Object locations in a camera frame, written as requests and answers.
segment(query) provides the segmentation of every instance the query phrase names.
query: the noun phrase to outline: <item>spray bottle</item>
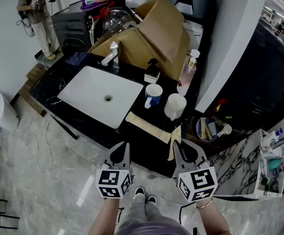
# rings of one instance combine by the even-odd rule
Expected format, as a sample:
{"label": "spray bottle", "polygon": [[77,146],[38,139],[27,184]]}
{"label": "spray bottle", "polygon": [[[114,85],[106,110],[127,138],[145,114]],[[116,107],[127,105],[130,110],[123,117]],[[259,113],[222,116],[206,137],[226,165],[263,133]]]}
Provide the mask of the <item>spray bottle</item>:
{"label": "spray bottle", "polygon": [[191,84],[191,81],[195,75],[196,72],[196,63],[200,55],[200,52],[196,49],[192,49],[191,51],[191,58],[185,63],[184,69],[182,71],[181,77],[179,78],[179,82],[176,86],[177,92],[185,96],[187,93],[187,90],[189,89],[189,86]]}

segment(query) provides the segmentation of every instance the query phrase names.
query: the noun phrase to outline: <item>wrist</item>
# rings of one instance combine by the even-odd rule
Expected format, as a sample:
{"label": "wrist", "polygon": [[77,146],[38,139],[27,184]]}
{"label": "wrist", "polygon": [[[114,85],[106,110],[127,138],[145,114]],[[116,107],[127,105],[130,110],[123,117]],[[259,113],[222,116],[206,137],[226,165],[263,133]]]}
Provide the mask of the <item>wrist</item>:
{"label": "wrist", "polygon": [[205,198],[205,199],[199,200],[199,201],[196,202],[196,206],[202,207],[202,206],[208,204],[211,200],[212,200],[212,198]]}
{"label": "wrist", "polygon": [[119,203],[120,203],[120,199],[118,199],[118,198],[107,198],[107,199],[105,199],[105,201],[107,201],[111,204],[114,204],[114,205],[119,205]]}

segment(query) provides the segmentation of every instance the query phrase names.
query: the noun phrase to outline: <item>blue mug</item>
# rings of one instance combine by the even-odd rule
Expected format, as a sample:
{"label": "blue mug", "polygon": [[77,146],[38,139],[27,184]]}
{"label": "blue mug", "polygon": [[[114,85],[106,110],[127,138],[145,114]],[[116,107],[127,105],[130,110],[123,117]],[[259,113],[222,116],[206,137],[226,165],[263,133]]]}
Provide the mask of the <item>blue mug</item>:
{"label": "blue mug", "polygon": [[159,104],[162,96],[162,88],[157,84],[149,84],[145,89],[145,108],[149,109],[151,106]]}

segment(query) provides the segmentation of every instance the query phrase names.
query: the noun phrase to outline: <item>white mug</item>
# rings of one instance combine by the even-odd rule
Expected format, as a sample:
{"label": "white mug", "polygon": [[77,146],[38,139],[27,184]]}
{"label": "white mug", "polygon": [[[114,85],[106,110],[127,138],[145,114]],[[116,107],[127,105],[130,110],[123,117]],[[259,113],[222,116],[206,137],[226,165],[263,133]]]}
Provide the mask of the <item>white mug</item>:
{"label": "white mug", "polygon": [[171,119],[171,121],[179,118],[186,106],[185,97],[178,93],[173,93],[168,97],[168,101],[165,106],[165,114]]}

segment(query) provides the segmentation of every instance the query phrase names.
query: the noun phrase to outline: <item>trash can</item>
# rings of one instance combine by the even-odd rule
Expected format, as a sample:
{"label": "trash can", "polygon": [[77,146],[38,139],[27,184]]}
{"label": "trash can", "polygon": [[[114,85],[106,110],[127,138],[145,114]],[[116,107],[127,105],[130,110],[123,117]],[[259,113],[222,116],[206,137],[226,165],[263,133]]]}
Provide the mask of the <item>trash can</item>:
{"label": "trash can", "polygon": [[15,131],[18,127],[19,119],[14,108],[8,100],[0,93],[0,127],[6,131]]}

